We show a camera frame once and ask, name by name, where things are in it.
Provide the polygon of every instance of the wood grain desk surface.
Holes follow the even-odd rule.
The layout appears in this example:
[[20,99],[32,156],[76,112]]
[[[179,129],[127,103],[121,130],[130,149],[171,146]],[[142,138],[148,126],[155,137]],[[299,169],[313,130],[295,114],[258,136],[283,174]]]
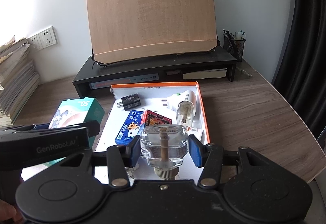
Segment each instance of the wood grain desk surface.
[[[211,142],[222,144],[225,150],[248,146],[310,182],[326,167],[326,157],[314,136],[261,75],[246,62],[238,63],[238,67],[253,76],[236,71],[234,82],[226,78],[199,81]],[[50,122],[61,101],[78,98],[72,80],[40,85],[15,125]],[[90,97],[95,96],[105,110],[103,130],[114,97],[107,88],[93,93]],[[234,168],[224,168],[222,181],[233,174]]]

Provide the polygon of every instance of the green tissue box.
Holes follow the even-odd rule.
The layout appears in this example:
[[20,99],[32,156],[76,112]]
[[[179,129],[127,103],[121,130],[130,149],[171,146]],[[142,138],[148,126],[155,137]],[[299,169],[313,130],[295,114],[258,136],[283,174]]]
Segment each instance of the green tissue box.
[[[62,101],[48,128],[66,127],[86,121],[96,120],[101,123],[104,116],[104,109],[96,98],[68,99]],[[89,146],[92,147],[95,137],[89,138]],[[46,162],[46,166],[51,166],[61,159]]]

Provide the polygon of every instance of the metal screw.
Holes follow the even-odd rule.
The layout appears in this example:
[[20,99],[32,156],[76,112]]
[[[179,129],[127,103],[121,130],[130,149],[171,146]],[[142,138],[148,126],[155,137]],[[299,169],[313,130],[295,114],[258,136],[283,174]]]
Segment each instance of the metal screw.
[[210,187],[216,185],[216,180],[213,178],[205,178],[201,180],[200,184],[205,187]]
[[166,189],[168,189],[169,187],[166,185],[166,184],[162,184],[161,186],[160,186],[160,189],[161,190],[166,190]]
[[128,181],[124,178],[117,178],[112,181],[112,185],[116,187],[122,187],[125,186],[128,183]]

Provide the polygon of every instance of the human hand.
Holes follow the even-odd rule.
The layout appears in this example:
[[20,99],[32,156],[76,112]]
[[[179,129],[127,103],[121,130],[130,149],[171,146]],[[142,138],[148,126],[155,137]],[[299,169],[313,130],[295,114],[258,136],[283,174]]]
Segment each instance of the human hand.
[[9,219],[16,223],[22,219],[22,215],[14,206],[0,200],[0,221]]

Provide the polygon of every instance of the stack of papers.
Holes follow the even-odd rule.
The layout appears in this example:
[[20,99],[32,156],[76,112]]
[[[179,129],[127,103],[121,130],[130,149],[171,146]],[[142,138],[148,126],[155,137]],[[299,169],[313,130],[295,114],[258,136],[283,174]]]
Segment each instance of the stack of papers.
[[40,76],[28,58],[25,38],[0,46],[0,127],[12,125],[39,85]]

